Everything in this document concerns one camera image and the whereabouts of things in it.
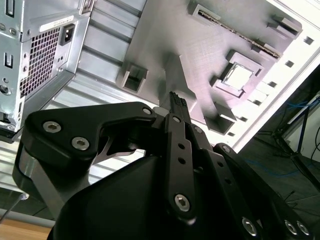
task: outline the square bracket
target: square bracket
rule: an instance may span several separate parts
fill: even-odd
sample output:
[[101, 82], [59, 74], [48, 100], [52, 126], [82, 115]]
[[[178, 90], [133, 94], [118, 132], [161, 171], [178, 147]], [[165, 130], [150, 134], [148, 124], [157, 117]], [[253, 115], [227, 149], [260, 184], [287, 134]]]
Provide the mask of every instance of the square bracket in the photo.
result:
[[230, 128], [235, 124], [237, 118], [230, 108], [223, 106], [217, 102], [214, 103], [217, 111], [215, 118], [205, 116], [204, 120], [209, 130], [226, 135]]
[[120, 83], [120, 87], [132, 93], [139, 94], [146, 82], [147, 76], [147, 69], [132, 63], [128, 63], [123, 80]]

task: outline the blue cable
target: blue cable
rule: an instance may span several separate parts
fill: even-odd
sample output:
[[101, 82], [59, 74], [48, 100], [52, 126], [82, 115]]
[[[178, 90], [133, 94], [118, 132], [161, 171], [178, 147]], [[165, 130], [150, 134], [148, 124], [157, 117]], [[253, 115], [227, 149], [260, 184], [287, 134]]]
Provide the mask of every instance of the blue cable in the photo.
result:
[[263, 171], [265, 171], [267, 174], [269, 174], [270, 176], [273, 176], [273, 177], [276, 177], [276, 178], [286, 178], [286, 177], [290, 177], [290, 176], [294, 176], [298, 173], [300, 173], [299, 170], [297, 171], [293, 171], [293, 172], [289, 172], [289, 173], [286, 173], [286, 174], [279, 174], [279, 173], [274, 173], [272, 172], [271, 170], [267, 169], [265, 166], [263, 166], [261, 163], [259, 162], [256, 162], [256, 161], [252, 161], [252, 160], [249, 160], [249, 159], [245, 159], [245, 161], [248, 163], [248, 164], [252, 164], [252, 165], [256, 165], [258, 167], [260, 167], [261, 169], [263, 169]]
[[[294, 108], [304, 108], [304, 107], [313, 107], [314, 105], [316, 105], [318, 102], [320, 101], [320, 99], [317, 99], [315, 100], [313, 103], [309, 104], [309, 105], [302, 105], [302, 104], [306, 104], [307, 101], [304, 101], [304, 102], [301, 102], [301, 103], [298, 103], [298, 104], [292, 104], [292, 103], [287, 103], [290, 107], [287, 108], [287, 110], [290, 110], [290, 109], [294, 109]], [[277, 112], [274, 114], [274, 116], [276, 115], [279, 115], [281, 113], [283, 113], [283, 111], [280, 111], [280, 112]]]
[[309, 105], [302, 105], [305, 102], [299, 103], [299, 104], [292, 104], [292, 103], [287, 103], [289, 106], [295, 107], [295, 108], [305, 108], [305, 107], [312, 107], [314, 105], [316, 105], [319, 102], [319, 99], [316, 99], [313, 103], [309, 104]]

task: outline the ventilation grille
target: ventilation grille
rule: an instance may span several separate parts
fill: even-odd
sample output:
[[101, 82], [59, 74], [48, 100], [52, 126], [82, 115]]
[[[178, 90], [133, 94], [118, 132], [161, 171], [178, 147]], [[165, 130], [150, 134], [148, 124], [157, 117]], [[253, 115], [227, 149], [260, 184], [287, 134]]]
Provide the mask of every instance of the ventilation grille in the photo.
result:
[[20, 83], [20, 91], [23, 96], [37, 91], [52, 78], [59, 32], [58, 27], [32, 38], [29, 75]]

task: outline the wooden surface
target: wooden surface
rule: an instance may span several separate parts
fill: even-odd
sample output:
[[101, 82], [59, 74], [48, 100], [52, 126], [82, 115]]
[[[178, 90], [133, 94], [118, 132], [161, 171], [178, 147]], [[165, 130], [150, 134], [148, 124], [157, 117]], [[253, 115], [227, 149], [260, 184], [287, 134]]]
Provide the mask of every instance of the wooden surface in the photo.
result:
[[0, 240], [47, 240], [50, 228], [5, 220], [0, 224]]

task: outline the sticker label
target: sticker label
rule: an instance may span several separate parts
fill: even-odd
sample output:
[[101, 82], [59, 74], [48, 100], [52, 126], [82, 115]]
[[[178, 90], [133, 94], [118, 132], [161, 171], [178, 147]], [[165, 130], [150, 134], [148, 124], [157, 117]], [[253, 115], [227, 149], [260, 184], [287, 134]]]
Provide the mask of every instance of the sticker label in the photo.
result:
[[49, 22], [47, 24], [44, 24], [44, 25], [40, 26], [39, 32], [42, 33], [42, 32], [45, 32], [45, 31], [47, 31], [49, 29], [53, 29], [53, 28], [56, 28], [56, 27], [58, 27], [60, 25], [69, 23], [69, 22], [73, 21], [74, 18], [75, 18], [74, 16], [68, 16], [68, 17], [62, 18], [62, 19], [57, 20], [57, 21]]

